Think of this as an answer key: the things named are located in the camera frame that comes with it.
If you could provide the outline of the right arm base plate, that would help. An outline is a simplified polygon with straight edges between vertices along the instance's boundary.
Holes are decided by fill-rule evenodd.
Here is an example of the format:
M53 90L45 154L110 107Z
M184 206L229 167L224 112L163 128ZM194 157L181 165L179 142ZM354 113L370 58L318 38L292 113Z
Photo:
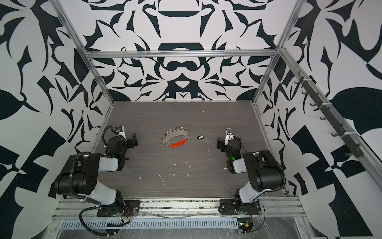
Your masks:
M234 199L220 199L218 211L224 216L249 216L250 214L260 215L262 210L259 202L242 204Z

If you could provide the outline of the aluminium frame back crossbar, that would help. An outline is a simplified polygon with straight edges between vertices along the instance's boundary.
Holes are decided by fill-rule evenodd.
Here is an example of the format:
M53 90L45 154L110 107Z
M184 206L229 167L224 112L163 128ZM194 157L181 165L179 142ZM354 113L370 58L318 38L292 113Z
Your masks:
M262 50L163 50L163 51L85 51L88 58L137 58L137 57L231 57L274 56L274 49Z

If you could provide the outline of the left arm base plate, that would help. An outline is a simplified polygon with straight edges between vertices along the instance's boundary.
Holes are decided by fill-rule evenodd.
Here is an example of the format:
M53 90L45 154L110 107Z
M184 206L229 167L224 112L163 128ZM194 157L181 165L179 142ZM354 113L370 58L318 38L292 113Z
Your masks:
M124 200L121 204L101 205L97 211L97 217L111 217L117 214L123 217L132 216L139 212L140 200Z

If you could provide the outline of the aluminium frame front rail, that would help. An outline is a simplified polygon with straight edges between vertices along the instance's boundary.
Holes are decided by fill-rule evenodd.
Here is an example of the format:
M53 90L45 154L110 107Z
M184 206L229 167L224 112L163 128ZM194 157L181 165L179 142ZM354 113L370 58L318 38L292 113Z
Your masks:
M146 198L137 206L127 206L116 216L153 219L220 217L220 198ZM304 217L305 211L297 197L261 197L261 209L268 217ZM55 209L53 219L77 219L79 212L93 204L75 199L63 199Z

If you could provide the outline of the grey wall hook rack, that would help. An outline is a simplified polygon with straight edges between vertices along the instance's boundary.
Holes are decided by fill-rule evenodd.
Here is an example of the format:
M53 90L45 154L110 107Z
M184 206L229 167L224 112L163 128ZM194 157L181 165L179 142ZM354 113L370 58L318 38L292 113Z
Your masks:
M319 89L315 86L315 83L312 79L305 78L301 71L298 71L299 79L296 84L301 84L305 89L305 92L302 92L303 95L309 95L313 100L313 103L310 105L319 109L323 117L320 118L322 121L328 121L335 133L332 133L332 137L340 137L345 145L348 147L350 152L346 152L347 156L355 156L360 158L364 156L364 152L361 149L361 145L356 140L356 133L353 130L350 130L349 126L345 125L345 121L342 119L338 111L335 109L332 103L326 101L326 97L320 93Z

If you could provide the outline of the large keyring with red handle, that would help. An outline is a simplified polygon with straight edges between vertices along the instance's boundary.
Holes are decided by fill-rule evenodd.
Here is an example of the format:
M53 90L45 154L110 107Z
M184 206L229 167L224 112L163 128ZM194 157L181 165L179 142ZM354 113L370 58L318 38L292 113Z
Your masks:
M160 138L160 142L171 148L183 145L189 137L189 130L183 126L168 129Z

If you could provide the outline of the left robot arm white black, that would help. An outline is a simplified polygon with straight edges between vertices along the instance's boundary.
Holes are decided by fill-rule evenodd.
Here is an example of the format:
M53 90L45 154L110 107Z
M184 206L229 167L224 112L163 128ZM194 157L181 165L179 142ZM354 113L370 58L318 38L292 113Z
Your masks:
M119 134L108 140L105 154L81 152L71 155L53 184L56 194L122 208L121 193L101 183L98 175L100 172L121 171L128 160L125 157L127 150L137 145L135 133L131 138Z

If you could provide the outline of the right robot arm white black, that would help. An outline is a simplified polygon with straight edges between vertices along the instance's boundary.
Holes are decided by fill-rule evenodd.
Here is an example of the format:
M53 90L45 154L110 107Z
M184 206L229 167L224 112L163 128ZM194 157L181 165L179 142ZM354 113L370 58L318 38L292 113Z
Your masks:
M242 141L232 135L225 140L217 139L216 147L226 154L229 172L248 176L248 182L234 196L236 208L253 205L265 193L285 186L285 173L269 150L241 153Z

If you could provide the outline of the small green-lit circuit board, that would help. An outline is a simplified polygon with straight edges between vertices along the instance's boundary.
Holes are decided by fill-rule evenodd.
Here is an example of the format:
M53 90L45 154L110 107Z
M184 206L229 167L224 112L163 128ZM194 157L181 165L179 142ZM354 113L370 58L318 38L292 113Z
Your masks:
M247 234L253 229L252 221L238 221L238 231L242 234Z

